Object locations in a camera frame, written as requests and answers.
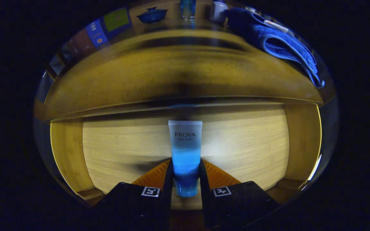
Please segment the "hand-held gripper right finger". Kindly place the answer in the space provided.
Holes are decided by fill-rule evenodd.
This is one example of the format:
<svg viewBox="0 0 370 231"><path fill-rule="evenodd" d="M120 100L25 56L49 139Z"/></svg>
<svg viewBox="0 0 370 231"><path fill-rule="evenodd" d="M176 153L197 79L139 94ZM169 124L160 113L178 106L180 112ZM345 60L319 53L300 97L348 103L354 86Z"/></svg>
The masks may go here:
<svg viewBox="0 0 370 231"><path fill-rule="evenodd" d="M199 178L208 229L243 230L280 206L255 182L241 182L204 159L199 164Z"/></svg>

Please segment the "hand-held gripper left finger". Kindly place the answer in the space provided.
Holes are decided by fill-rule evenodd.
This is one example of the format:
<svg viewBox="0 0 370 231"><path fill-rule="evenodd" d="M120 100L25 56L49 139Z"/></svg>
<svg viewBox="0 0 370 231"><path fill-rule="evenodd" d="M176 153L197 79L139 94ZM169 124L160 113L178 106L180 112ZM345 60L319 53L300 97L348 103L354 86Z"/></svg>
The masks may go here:
<svg viewBox="0 0 370 231"><path fill-rule="evenodd" d="M168 230L173 190L168 159L132 183L118 183L98 203L102 230Z"/></svg>

